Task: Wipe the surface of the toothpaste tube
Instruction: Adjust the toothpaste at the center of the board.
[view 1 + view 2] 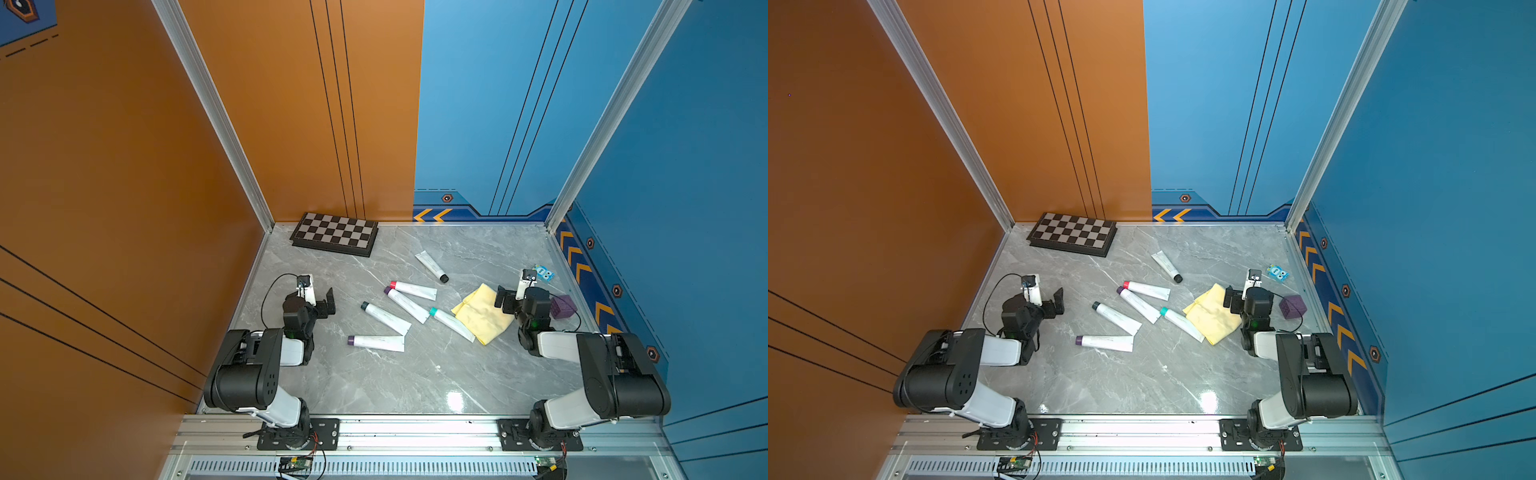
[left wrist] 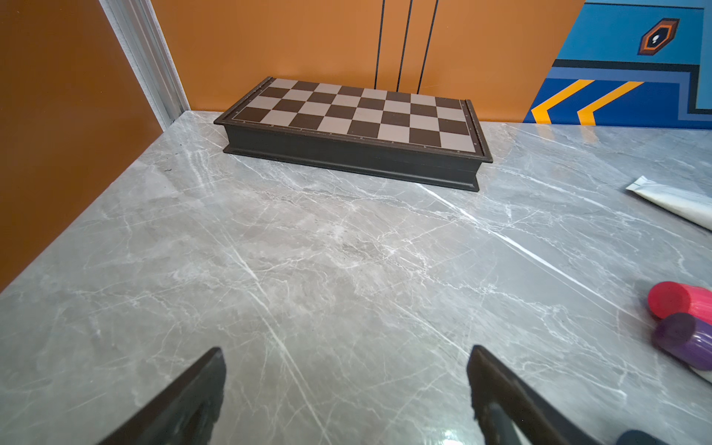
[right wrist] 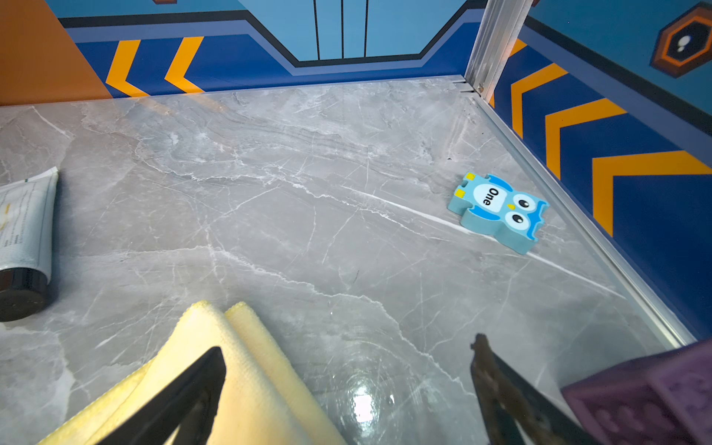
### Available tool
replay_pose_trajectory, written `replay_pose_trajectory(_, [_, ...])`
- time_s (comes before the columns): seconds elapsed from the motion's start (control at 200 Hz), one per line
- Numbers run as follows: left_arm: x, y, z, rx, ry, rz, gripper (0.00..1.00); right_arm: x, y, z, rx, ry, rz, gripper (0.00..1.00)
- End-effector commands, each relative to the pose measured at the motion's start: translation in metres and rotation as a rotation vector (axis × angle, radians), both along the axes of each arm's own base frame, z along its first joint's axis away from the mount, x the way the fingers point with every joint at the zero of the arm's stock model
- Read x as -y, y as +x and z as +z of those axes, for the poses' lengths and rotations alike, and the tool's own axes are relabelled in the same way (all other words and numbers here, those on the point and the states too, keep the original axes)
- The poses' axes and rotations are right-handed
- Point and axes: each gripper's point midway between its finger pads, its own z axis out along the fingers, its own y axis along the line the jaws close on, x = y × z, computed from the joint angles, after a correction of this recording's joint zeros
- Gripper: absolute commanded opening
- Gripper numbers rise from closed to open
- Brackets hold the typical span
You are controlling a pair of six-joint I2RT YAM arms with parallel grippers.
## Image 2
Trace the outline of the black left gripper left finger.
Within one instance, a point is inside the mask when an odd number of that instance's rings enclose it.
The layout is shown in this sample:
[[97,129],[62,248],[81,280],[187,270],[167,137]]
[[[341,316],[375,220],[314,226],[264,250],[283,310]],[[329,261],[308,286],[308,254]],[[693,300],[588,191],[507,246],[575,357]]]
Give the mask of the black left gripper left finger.
[[226,363],[213,347],[103,444],[208,444],[224,401]]

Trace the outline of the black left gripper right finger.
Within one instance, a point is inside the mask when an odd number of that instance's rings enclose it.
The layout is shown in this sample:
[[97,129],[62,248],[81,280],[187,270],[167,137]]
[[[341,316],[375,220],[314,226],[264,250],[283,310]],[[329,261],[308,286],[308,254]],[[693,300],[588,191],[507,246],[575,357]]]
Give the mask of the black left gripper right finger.
[[487,444],[595,444],[554,406],[481,345],[467,363],[474,419]]

